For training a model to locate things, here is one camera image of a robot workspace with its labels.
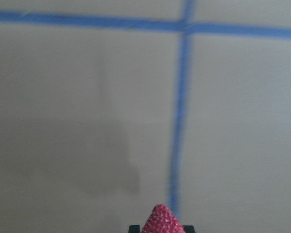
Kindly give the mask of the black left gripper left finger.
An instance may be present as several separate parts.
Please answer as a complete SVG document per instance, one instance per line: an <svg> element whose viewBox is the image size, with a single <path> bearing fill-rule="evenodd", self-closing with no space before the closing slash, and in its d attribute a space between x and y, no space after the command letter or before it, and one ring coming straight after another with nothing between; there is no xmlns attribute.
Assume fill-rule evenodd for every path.
<svg viewBox="0 0 291 233"><path fill-rule="evenodd" d="M130 225L129 226L129 233L140 233L140 226L139 225Z"/></svg>

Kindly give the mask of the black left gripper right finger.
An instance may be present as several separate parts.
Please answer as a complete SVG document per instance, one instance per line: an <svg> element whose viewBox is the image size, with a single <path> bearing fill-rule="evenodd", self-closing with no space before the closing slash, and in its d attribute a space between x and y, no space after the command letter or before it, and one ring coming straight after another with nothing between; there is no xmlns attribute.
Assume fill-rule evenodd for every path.
<svg viewBox="0 0 291 233"><path fill-rule="evenodd" d="M184 230L186 233L194 233L194 226L192 225L184 225Z"/></svg>

